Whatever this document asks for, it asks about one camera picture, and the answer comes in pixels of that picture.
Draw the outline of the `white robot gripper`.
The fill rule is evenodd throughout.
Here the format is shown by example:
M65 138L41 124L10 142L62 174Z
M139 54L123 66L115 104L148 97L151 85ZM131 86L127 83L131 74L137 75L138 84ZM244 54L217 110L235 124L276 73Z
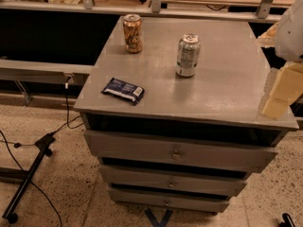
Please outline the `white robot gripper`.
M274 47L276 55L287 61L270 73L264 88L261 113L278 119L303 95L303 0L295 0L278 23L257 37L257 44L264 48Z

